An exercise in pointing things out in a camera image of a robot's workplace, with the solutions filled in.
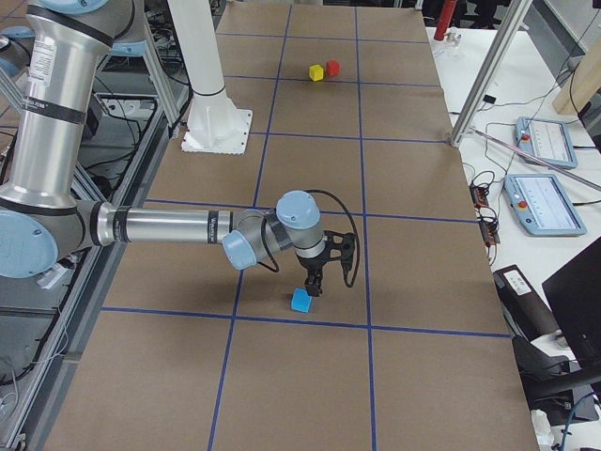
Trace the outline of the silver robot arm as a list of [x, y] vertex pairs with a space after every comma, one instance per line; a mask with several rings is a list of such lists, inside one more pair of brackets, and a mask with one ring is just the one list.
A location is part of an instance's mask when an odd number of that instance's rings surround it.
[[32, 1], [35, 31], [23, 114], [1, 187], [1, 273], [26, 278], [91, 246], [166, 241], [219, 244], [243, 270], [293, 249], [305, 288], [321, 292], [326, 238], [314, 198], [284, 194], [274, 211], [149, 210], [74, 198], [71, 183], [101, 57], [143, 31], [140, 1]]

